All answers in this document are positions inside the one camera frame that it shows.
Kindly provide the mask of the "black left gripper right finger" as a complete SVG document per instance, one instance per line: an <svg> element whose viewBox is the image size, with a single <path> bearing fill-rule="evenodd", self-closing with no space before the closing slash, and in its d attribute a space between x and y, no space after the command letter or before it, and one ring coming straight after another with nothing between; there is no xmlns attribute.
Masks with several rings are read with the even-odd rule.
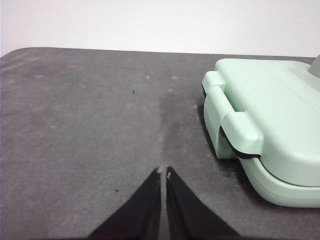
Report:
<svg viewBox="0 0 320 240"><path fill-rule="evenodd" d="M211 211L169 166L166 209L172 240L237 240L240 234Z"/></svg>

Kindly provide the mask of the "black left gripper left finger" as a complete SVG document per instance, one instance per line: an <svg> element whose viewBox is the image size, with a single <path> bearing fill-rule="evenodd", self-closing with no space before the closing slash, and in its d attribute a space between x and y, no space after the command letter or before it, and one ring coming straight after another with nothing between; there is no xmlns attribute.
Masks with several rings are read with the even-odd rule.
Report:
<svg viewBox="0 0 320 240"><path fill-rule="evenodd" d="M157 240L162 210L161 173L155 168L117 211L97 227L90 240Z"/></svg>

